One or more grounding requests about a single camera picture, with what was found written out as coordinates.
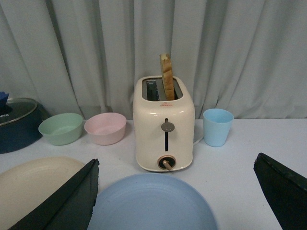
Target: dark blue pot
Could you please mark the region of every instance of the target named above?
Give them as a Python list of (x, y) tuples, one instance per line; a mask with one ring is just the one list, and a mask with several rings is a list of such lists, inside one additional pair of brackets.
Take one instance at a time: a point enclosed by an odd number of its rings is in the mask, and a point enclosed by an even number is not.
[(20, 150), (40, 139), (40, 123), (42, 118), (37, 101), (8, 99), (7, 104), (0, 108), (0, 153)]

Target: cream toaster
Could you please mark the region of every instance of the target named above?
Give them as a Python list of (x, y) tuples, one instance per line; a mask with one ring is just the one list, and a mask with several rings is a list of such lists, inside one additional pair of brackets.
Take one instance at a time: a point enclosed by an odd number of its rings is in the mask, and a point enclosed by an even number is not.
[(161, 76), (138, 80), (133, 122), (138, 164), (153, 172), (186, 168), (193, 160), (195, 108), (183, 82), (173, 76), (175, 100), (167, 101)]

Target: plastic bowl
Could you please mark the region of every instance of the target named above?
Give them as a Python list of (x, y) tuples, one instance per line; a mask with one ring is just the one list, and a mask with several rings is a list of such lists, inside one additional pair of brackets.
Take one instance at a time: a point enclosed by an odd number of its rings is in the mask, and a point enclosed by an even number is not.
[(81, 136), (82, 122), (79, 114), (59, 114), (43, 121), (38, 131), (52, 145), (67, 145)]
[(112, 145), (125, 135), (127, 120), (122, 114), (104, 113), (91, 117), (84, 129), (97, 145)]

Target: toaster lever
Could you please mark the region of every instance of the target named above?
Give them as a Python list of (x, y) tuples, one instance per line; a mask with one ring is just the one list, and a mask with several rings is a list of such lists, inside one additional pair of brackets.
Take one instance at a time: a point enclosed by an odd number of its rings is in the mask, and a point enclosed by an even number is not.
[(165, 151), (168, 151), (168, 133), (172, 132), (175, 129), (175, 126), (165, 118), (165, 122), (161, 125), (161, 129), (165, 132)]
[(161, 129), (164, 132), (169, 133), (169, 132), (172, 132), (175, 129), (175, 126), (174, 126), (173, 123), (168, 122), (168, 119), (165, 118), (165, 122), (161, 125)]

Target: bread slice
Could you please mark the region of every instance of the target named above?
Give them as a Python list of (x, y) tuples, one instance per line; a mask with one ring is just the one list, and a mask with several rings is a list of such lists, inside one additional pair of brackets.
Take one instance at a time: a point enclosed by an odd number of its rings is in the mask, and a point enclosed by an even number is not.
[(168, 101), (175, 99), (174, 93), (174, 84), (173, 84), (173, 72), (172, 72), (172, 63), (169, 54), (160, 55), (160, 64), (161, 64), (161, 73), (162, 73), (162, 82), (164, 86), (164, 91), (166, 94), (166, 99)]

